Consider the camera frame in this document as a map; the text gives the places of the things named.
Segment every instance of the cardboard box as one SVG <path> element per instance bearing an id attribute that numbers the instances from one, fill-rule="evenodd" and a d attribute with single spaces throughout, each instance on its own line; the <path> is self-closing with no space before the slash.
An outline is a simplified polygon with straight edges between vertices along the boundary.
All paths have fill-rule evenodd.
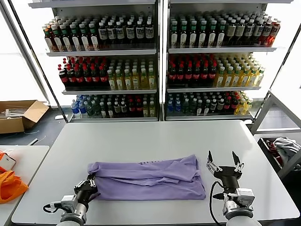
<path id="1" fill-rule="evenodd" d="M 12 108 L 9 106 L 14 106 L 13 108 L 17 108 L 15 106 L 28 107 L 28 110 L 20 118 L 0 119 L 0 134 L 24 132 L 24 129 L 33 127 L 49 108 L 37 100 L 2 101 L 0 102 L 0 112 Z"/>

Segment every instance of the folded purple cloth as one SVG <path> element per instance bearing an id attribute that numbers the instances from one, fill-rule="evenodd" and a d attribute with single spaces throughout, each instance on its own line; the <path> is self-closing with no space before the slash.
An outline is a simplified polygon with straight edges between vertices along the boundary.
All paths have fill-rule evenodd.
<path id="1" fill-rule="evenodd" d="M 188 200 L 206 197 L 195 155 L 139 163 L 95 162 L 99 200 Z"/>

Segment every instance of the white table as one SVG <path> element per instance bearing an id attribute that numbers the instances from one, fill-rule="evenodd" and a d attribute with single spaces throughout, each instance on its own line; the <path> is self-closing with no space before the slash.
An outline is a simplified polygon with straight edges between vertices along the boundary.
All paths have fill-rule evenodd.
<path id="1" fill-rule="evenodd" d="M 5 151 L 7 149 L 13 149 L 12 153 L 9 155 L 17 161 L 16 165 L 13 167 L 13 171 L 15 171 L 16 176 L 21 177 L 22 181 L 29 185 L 45 158 L 47 151 L 49 150 L 49 146 L 0 145 L 0 150 Z M 10 202 L 0 205 L 0 225 L 6 226 L 10 224 L 10 217 L 20 202 L 21 197 L 22 196 L 19 196 Z"/>
<path id="2" fill-rule="evenodd" d="M 253 189 L 254 219 L 299 217 L 290 195 L 242 121 L 108 122 L 65 125 L 34 177 L 31 190 L 14 212 L 12 222 L 57 224 L 60 213 L 48 214 L 42 207 L 73 194 L 74 185 L 87 177 L 87 165 L 91 162 L 154 161 L 195 154 L 206 188 L 205 200 L 94 200 L 89 205 L 87 225 L 213 223 L 209 192 L 216 179 L 206 168 L 208 150 L 219 165 L 234 165 L 232 151 L 246 163 L 239 184 Z M 225 222 L 222 208 L 223 201 L 213 201 L 216 218 Z"/>

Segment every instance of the orange plastic bag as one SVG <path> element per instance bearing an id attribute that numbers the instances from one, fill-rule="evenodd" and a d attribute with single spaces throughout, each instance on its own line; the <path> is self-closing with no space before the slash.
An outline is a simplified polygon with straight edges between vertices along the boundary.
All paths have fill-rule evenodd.
<path id="1" fill-rule="evenodd" d="M 14 171 L 0 174 L 0 204 L 9 202 L 26 192 L 28 186 L 15 176 Z"/>

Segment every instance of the white shelf board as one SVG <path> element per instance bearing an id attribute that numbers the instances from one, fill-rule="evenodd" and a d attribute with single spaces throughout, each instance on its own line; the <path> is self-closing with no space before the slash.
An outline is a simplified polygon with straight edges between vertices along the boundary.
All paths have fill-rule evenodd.
<path id="1" fill-rule="evenodd" d="M 171 4 L 197 3 L 291 3 L 293 0 L 170 0 Z"/>
<path id="2" fill-rule="evenodd" d="M 206 116 L 167 116 L 166 121 L 193 121 L 193 120 L 253 120 L 248 115 L 206 115 Z"/>
<path id="3" fill-rule="evenodd" d="M 63 8 L 85 6 L 152 5 L 155 0 L 55 0 L 28 3 L 31 8 Z"/>
<path id="4" fill-rule="evenodd" d="M 124 56 L 124 55 L 152 55 L 156 49 L 127 49 L 127 50 L 103 50 L 103 51 L 73 51 L 50 52 L 49 57 L 75 57 L 75 56 Z"/>
<path id="5" fill-rule="evenodd" d="M 221 47 L 221 48 L 169 48 L 173 53 L 249 53 L 249 52 L 273 52 L 273 47 Z"/>
<path id="6" fill-rule="evenodd" d="M 62 93 L 65 95 L 99 95 L 99 94 L 148 94 L 148 93 L 156 93 L 156 89 L 142 89 L 142 90 L 91 90 L 91 91 L 66 91 L 64 90 Z"/>
<path id="7" fill-rule="evenodd" d="M 157 117 L 141 118 L 90 118 L 90 119 L 71 119 L 70 122 L 121 122 L 121 121 L 158 121 Z"/>
<path id="8" fill-rule="evenodd" d="M 205 87 L 205 88 L 174 88 L 167 89 L 168 93 L 188 93 L 188 92 L 224 92 L 224 91 L 242 91 L 259 90 L 261 87 Z"/>

